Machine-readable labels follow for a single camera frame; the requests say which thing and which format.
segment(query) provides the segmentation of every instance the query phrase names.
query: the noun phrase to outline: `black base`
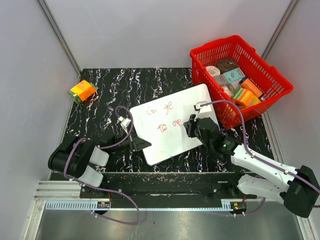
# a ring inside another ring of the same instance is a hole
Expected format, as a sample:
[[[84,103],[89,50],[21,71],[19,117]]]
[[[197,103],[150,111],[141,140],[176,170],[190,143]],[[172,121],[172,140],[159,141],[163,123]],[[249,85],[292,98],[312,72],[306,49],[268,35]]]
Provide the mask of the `black base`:
[[[192,87],[190,68],[96,68],[84,69],[81,80],[99,87],[97,93],[83,105],[74,103],[65,133],[86,137],[99,142],[115,136],[120,138],[124,131],[114,109],[125,106],[129,109]],[[121,116],[126,111],[119,110]],[[249,147],[262,155],[273,158],[267,133],[261,116],[245,123]],[[224,135],[235,137],[242,142],[240,126],[226,130]],[[143,152],[131,153],[129,149],[112,153],[106,167],[97,167],[101,172],[236,172],[243,168],[231,161],[221,162],[211,151],[202,147],[194,148],[174,157],[174,164],[167,160],[155,166],[147,165]]]
[[[230,190],[235,173],[105,173],[102,188],[121,191],[139,208],[217,208],[221,199],[243,199],[238,190]],[[109,194],[88,187],[81,198],[108,198]],[[112,194],[113,208],[132,208],[132,203]]]
[[[316,176],[311,168],[302,165],[301,168],[296,169],[296,171],[299,177],[320,189]],[[284,206],[295,215],[308,218],[319,194],[296,177],[293,181],[288,182],[288,184],[289,189],[286,192],[280,193]]]

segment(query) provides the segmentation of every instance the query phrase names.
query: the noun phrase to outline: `black marble tabletop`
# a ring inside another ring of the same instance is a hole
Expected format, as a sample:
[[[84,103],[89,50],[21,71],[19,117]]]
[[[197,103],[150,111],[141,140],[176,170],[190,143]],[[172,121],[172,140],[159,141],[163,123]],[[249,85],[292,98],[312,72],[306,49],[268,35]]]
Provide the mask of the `black marble tabletop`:
[[[117,123],[114,109],[129,109],[157,98],[192,87],[191,68],[96,68],[84,69],[81,80],[99,87],[97,93],[83,104],[73,104],[66,127],[66,134],[92,140],[109,139],[124,134]],[[242,141],[242,127],[226,130],[223,134]],[[273,158],[268,136],[261,116],[245,123],[249,147]],[[222,162],[204,147],[184,152],[174,161],[166,160],[155,166],[146,164],[142,151],[129,149],[114,152],[106,167],[96,166],[100,172],[234,172],[242,169],[231,162]]]

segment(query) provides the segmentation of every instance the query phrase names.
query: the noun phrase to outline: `cable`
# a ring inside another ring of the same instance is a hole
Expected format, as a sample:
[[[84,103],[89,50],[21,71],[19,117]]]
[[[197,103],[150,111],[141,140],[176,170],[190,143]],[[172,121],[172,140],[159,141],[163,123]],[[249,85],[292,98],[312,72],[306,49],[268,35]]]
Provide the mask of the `cable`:
[[[237,105],[235,105],[232,101],[229,101],[229,100],[217,100],[217,101],[212,101],[212,102],[208,102],[208,103],[204,103],[204,104],[201,104],[200,107],[204,107],[204,106],[207,106],[207,105],[211,105],[211,104],[217,104],[217,103],[228,103],[228,104],[231,104],[232,106],[234,106],[237,111],[239,112],[240,114],[240,118],[241,118],[241,123],[242,123],[242,129],[243,129],[243,143],[244,143],[244,148],[246,150],[246,152],[252,157],[254,157],[255,159],[259,160],[260,162],[263,162],[264,164],[267,164],[279,171],[282,171],[284,173],[287,173],[289,174],[290,176],[292,177],[295,177],[297,179],[299,179],[301,182],[307,184],[310,188],[312,188],[313,190],[315,190],[319,195],[320,195],[320,189],[318,189],[316,186],[314,186],[313,184],[311,184],[310,182],[308,182],[307,180],[303,179],[302,177],[298,176],[297,174],[294,174],[293,172],[286,172],[285,169],[283,169],[282,167],[279,167],[275,164],[272,164],[271,162],[268,162],[264,159],[262,159],[261,157],[259,156],[256,156],[256,155],[253,155],[252,152],[250,152],[249,148],[248,148],[248,141],[246,139],[246,127],[245,127],[245,120],[244,120],[244,116],[242,115],[242,112],[240,111],[240,109],[237,107]],[[313,206],[314,208],[320,208],[320,205],[315,205]]]
[[[117,142],[117,143],[115,143],[115,144],[113,144],[113,145],[110,145],[110,146],[100,147],[100,149],[111,149],[111,148],[114,148],[114,147],[122,144],[122,143],[129,137],[129,135],[131,134],[132,130],[134,129],[134,118],[132,117],[132,114],[131,114],[131,112],[129,111],[129,109],[126,108],[125,106],[117,106],[117,107],[114,109],[114,112],[115,112],[115,115],[116,115],[118,118],[120,117],[119,114],[118,114],[118,112],[117,112],[117,110],[119,110],[119,109],[124,109],[124,110],[126,110],[126,112],[129,114],[130,119],[131,119],[130,129],[129,129],[127,135],[126,135],[122,140],[120,140],[119,142]]]
[[[116,110],[118,110],[118,109],[125,109],[125,110],[128,112],[128,114],[129,114],[129,116],[130,116],[130,118],[131,118],[131,127],[130,127],[130,130],[128,131],[128,133],[127,133],[127,135],[124,137],[124,139],[120,140],[119,142],[117,142],[117,143],[115,143],[115,144],[113,144],[113,145],[111,145],[111,146],[105,146],[105,147],[103,147],[103,148],[101,147],[100,149],[109,149],[109,148],[113,148],[113,147],[121,144],[124,140],[126,140],[126,139],[128,138],[128,136],[129,136],[129,135],[131,134],[131,132],[132,132],[132,129],[133,129],[133,126],[134,126],[134,122],[133,122],[133,117],[132,117],[129,109],[126,108],[126,107],[124,107],[124,106],[117,106],[117,107],[115,108],[115,114],[117,115],[117,117],[119,117],[119,115],[118,115],[118,113],[117,113],[117,111],[116,111]],[[72,150],[71,150],[71,152],[70,152],[70,154],[69,154],[69,157],[68,157],[68,159],[67,159],[67,161],[66,161],[66,163],[65,163],[65,167],[64,167],[64,170],[63,170],[63,176],[64,176],[66,179],[72,179],[72,180],[74,180],[74,181],[76,181],[76,182],[78,182],[78,183],[80,183],[80,184],[86,185],[86,186],[88,186],[89,188],[92,188],[92,189],[96,189],[96,190],[100,190],[100,191],[104,191],[104,192],[109,192],[109,193],[120,194],[120,195],[124,196],[125,198],[127,198],[127,199],[134,205],[134,207],[136,208],[136,211],[137,211],[137,220],[134,221],[134,222],[120,221],[120,220],[117,220],[117,219],[114,219],[114,218],[111,218],[111,217],[108,217],[108,216],[99,215],[99,214],[97,214],[97,213],[95,214],[96,217],[99,216],[99,217],[101,217],[101,218],[104,218],[104,219],[108,219],[108,220],[117,222],[117,223],[119,223],[119,224],[126,224],[126,225],[136,225],[136,224],[138,224],[138,223],[140,222],[140,210],[139,210],[138,205],[135,203],[135,201],[133,201],[133,200],[131,199],[131,197],[129,197],[128,195],[126,195],[126,194],[123,193],[123,192],[119,192],[119,191],[116,191],[116,190],[111,190],[111,189],[106,189],[106,188],[101,188],[101,187],[92,186],[92,185],[90,185],[90,184],[86,184],[85,182],[80,181],[80,180],[77,179],[77,178],[74,178],[74,177],[72,177],[72,176],[67,175],[68,166],[69,166],[69,164],[70,164],[70,161],[71,161],[72,156],[75,154],[75,151],[76,151],[77,147],[79,146],[79,144],[80,144],[82,141],[85,141],[85,140],[86,140],[86,138],[85,138],[85,137],[82,137],[82,138],[80,138],[80,139],[76,142],[76,144],[73,146],[73,148],[72,148]]]

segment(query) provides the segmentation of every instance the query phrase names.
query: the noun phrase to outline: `whiteboard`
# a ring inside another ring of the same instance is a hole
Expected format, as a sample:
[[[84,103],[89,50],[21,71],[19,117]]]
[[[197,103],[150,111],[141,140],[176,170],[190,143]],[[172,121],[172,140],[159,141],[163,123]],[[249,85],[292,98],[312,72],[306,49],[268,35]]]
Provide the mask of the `whiteboard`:
[[[143,149],[146,163],[150,166],[200,146],[196,137],[187,136],[184,122],[191,114],[197,114],[194,105],[211,102],[205,84],[158,98],[130,109],[136,134],[152,144]],[[210,118],[218,124],[213,106]]]

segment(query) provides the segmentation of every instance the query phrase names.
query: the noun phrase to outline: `gray wall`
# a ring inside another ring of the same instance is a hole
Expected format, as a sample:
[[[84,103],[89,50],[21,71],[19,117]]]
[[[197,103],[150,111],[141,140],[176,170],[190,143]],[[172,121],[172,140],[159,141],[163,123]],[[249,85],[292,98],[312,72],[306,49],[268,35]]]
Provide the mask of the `gray wall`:
[[[230,35],[262,54],[290,0],[46,0],[81,68],[191,67]]]
[[[320,1],[300,1],[267,62],[294,91],[269,110],[287,164],[313,169],[320,181]],[[320,209],[311,213],[320,236]]]
[[[0,239],[17,240],[77,76],[35,0],[2,0],[0,12]]]

